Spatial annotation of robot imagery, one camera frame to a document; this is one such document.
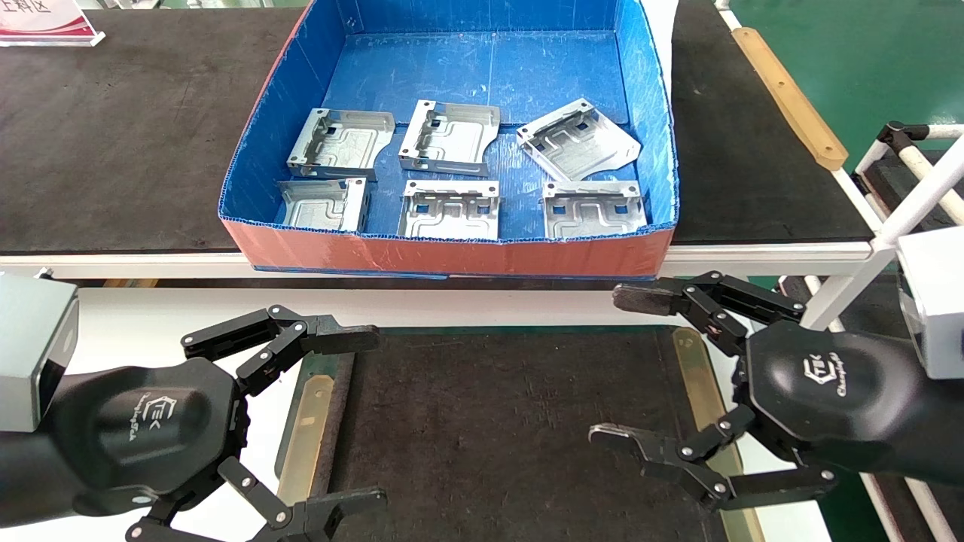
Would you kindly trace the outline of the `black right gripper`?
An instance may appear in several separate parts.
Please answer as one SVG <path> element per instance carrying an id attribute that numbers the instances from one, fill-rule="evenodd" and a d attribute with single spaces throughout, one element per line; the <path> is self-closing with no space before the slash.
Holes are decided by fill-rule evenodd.
<path id="1" fill-rule="evenodd" d="M 786 461 L 962 484 L 962 381 L 931 379 L 909 340 L 802 328 L 805 305 L 719 271 L 619 284 L 613 303 L 680 315 L 723 354 L 743 355 L 734 399 L 760 422 L 737 406 L 685 440 L 617 423 L 589 430 L 590 443 L 630 453 L 642 477 L 678 485 L 709 512 L 812 501 L 836 487 L 834 471 L 817 466 L 740 476 L 709 466 L 760 423 L 756 438 Z M 746 340 L 731 312 L 773 325 Z"/>

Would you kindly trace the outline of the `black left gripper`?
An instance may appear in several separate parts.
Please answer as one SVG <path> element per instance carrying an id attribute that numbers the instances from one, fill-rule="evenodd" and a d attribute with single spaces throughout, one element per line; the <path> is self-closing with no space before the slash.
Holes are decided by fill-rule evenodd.
<path id="1" fill-rule="evenodd" d="M 168 501 L 176 504 L 157 502 L 125 540 L 211 541 L 171 522 L 179 502 L 193 507 L 220 487 L 220 478 L 264 519 L 252 541 L 331 541 L 346 517 L 388 504 L 385 491 L 369 487 L 287 507 L 228 457 L 240 452 L 249 423 L 244 395 L 261 394 L 306 356 L 379 348 L 377 327 L 344 327 L 331 315 L 275 305 L 196 330 L 180 343 L 190 360 L 178 366 L 66 375 L 37 429 L 2 433 L 4 528 L 117 516 Z M 210 363 L 254 347 L 236 380 Z"/>

